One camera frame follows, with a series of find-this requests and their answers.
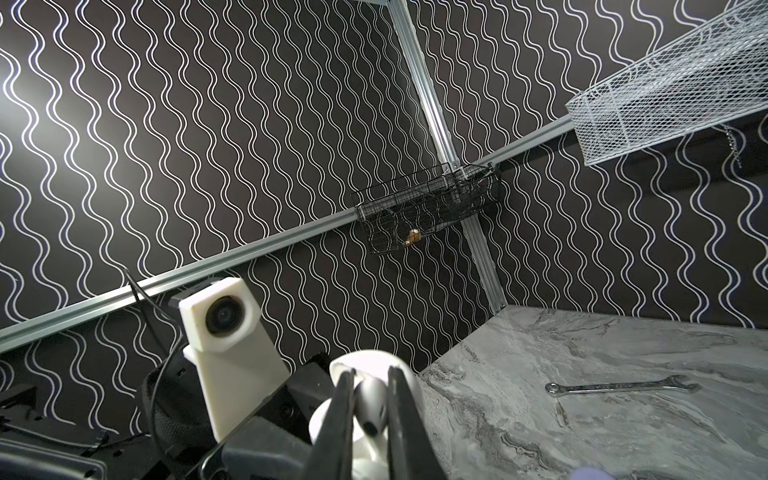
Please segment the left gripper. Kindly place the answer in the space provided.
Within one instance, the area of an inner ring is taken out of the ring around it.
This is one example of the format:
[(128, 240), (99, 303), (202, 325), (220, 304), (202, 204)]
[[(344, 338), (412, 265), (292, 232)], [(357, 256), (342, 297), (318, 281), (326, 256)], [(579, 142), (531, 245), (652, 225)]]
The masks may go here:
[(311, 450), (309, 420), (330, 399), (330, 357), (318, 353), (202, 456), (187, 479), (292, 479)]

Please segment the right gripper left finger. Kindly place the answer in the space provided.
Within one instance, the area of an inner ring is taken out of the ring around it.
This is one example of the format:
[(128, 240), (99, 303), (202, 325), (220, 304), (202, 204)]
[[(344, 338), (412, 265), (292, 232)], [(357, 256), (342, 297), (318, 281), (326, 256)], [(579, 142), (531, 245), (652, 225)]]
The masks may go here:
[(341, 373), (300, 479), (352, 478), (355, 370)]

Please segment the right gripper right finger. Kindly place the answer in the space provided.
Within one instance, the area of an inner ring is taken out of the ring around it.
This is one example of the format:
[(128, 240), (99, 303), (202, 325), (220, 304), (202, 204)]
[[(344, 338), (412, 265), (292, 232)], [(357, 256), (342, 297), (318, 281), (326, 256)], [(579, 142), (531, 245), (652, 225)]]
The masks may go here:
[(410, 386), (398, 367), (388, 370), (387, 410), (389, 478), (445, 480)]

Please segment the white round earbud case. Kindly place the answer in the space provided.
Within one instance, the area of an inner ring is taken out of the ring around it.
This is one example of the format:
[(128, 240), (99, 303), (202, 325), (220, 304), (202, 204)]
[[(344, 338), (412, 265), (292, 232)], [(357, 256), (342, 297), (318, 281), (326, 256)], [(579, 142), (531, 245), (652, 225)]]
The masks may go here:
[(336, 384), (345, 371), (353, 373), (352, 477), (387, 479), (388, 472), (388, 372), (402, 370), (419, 414), (424, 401), (417, 376), (399, 357), (382, 350), (359, 350), (330, 363), (331, 381)]

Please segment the purple earbud case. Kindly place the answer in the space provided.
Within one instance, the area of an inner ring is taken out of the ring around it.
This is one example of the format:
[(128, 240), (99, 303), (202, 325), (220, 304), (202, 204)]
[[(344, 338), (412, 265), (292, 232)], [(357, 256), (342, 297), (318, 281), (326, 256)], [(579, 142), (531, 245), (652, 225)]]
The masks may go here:
[(580, 467), (574, 470), (570, 474), (568, 479), (569, 480), (615, 480), (615, 478), (610, 474), (608, 474), (607, 472), (595, 467)]

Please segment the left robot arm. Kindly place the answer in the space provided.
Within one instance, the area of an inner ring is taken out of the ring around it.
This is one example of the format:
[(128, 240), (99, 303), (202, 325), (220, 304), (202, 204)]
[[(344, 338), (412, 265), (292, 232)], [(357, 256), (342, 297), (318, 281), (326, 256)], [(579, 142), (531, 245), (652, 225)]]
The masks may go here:
[(331, 395), (330, 359), (314, 355), (262, 402), (232, 447), (214, 444), (196, 367), (175, 355), (145, 390), (156, 394), (156, 430), (167, 449), (161, 457), (148, 433), (119, 439), (106, 431), (65, 425), (39, 415), (36, 389), (13, 387), (1, 395), (1, 476), (4, 479), (243, 479), (239, 455), (255, 430), (273, 424), (284, 435), (310, 440), (309, 419)]

